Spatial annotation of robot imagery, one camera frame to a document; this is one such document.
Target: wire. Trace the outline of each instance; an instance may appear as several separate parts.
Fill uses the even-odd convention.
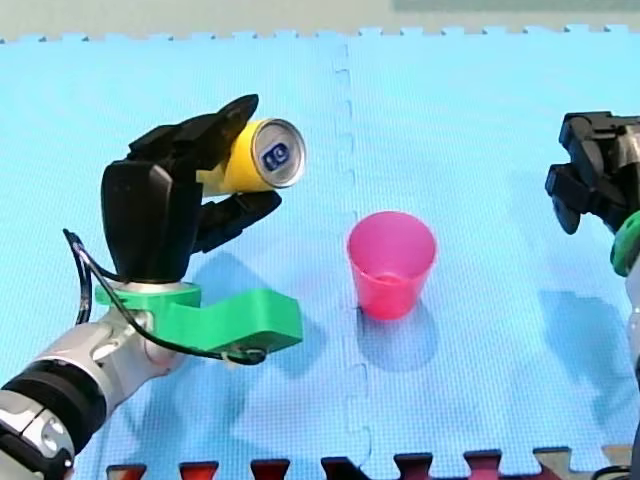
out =
[[[602,480],[603,477],[609,475],[617,475],[609,480],[629,480],[631,467],[629,465],[613,465],[611,467],[601,468],[591,476],[591,480]]]
[[[91,316],[93,301],[91,293],[91,270],[89,270],[89,267],[80,261],[80,258],[73,248],[74,242],[80,241],[77,235],[71,233],[66,228],[62,230],[62,233],[64,233],[67,243],[69,244],[69,248],[71,249],[71,253],[73,254],[73,260],[76,263],[78,278],[80,280],[80,306],[78,307],[78,316],[76,318],[76,325],[80,325],[82,323],[87,323]]]
[[[111,274],[104,270],[98,263],[89,255],[89,253],[84,248],[82,241],[80,238],[74,233],[69,232],[68,230],[63,230],[71,249],[74,254],[74,259],[76,260],[76,266],[78,267],[78,275],[80,276],[80,284],[81,284],[81,292],[82,295],[86,293],[87,285],[89,289],[89,296],[91,295],[91,273],[96,277],[102,288],[104,288],[105,292],[109,296],[111,302],[118,309],[120,314],[124,317],[127,323],[145,340],[148,340],[151,343],[158,345],[159,347],[166,348],[168,350],[173,350],[178,353],[183,353],[185,355],[193,355],[197,357],[204,358],[213,358],[216,360],[228,360],[233,363],[237,363],[239,365],[258,365],[262,363],[266,359],[266,352],[262,349],[247,349],[242,352],[242,356],[229,355],[226,354],[223,356],[219,353],[208,352],[205,350],[199,350],[195,348],[184,347],[177,343],[168,342],[166,340],[162,340],[155,335],[149,333],[145,328],[138,324],[136,319],[134,318],[131,311],[125,307],[122,299],[118,297],[115,293],[109,282],[105,280],[105,275],[103,272],[109,274],[109,277],[112,279],[118,278],[117,275]]]

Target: pink plastic cup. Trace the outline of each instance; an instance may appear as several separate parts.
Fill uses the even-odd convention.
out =
[[[436,257],[436,240],[417,218],[380,212],[354,227],[347,253],[364,313],[396,320],[416,305]]]

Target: can top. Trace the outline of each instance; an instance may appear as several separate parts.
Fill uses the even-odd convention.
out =
[[[286,120],[262,122],[253,134],[251,150],[258,173],[274,188],[290,187],[304,173],[304,140],[296,127]]]

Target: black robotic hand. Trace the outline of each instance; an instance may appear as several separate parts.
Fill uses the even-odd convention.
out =
[[[156,127],[105,169],[104,233],[119,279],[177,282],[192,253],[237,237],[280,205],[273,191],[202,205],[203,187],[196,181],[198,170],[228,160],[257,106],[258,96],[247,95],[217,113]]]
[[[569,113],[560,143],[571,162],[552,165],[545,185],[560,225],[573,234],[591,213],[615,233],[640,210],[640,117]]]

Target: foam floor tile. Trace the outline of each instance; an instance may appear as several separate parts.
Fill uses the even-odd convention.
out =
[[[349,41],[353,210],[418,215],[439,244],[421,304],[394,328],[359,319],[371,478],[394,455],[433,454],[434,477],[463,455],[500,450],[507,475],[539,470],[533,450],[569,447],[572,467],[606,464],[637,420],[622,279],[596,219],[566,236],[544,182],[567,161],[570,111],[640,112],[598,59],[628,64],[618,30],[381,36]],[[625,78],[640,67],[629,66]]]
[[[350,370],[342,346],[350,324],[341,317],[341,290],[332,288],[348,274],[341,245],[348,216],[334,194],[348,186],[337,162],[335,114],[345,101],[336,63],[344,40],[285,32],[269,39],[160,36],[2,47],[1,229],[3,251],[11,253],[1,256],[0,288],[12,321],[2,322],[0,339],[13,352],[2,362],[2,378],[73,324],[79,293],[61,229],[77,232],[110,266],[100,178],[130,141],[258,93],[256,118],[290,120],[309,151],[306,176],[283,192],[280,209],[224,248],[195,256],[187,278],[203,286],[205,303],[257,286],[295,296],[304,344],[240,371],[191,359],[149,383],[80,456],[79,478],[133,463],[147,466],[145,480],[164,480],[180,463],[217,461],[216,479],[237,479],[248,477],[252,460],[284,457],[293,478],[311,479],[323,477],[324,456],[361,463],[368,438],[345,426]],[[28,334],[15,334],[21,326]]]

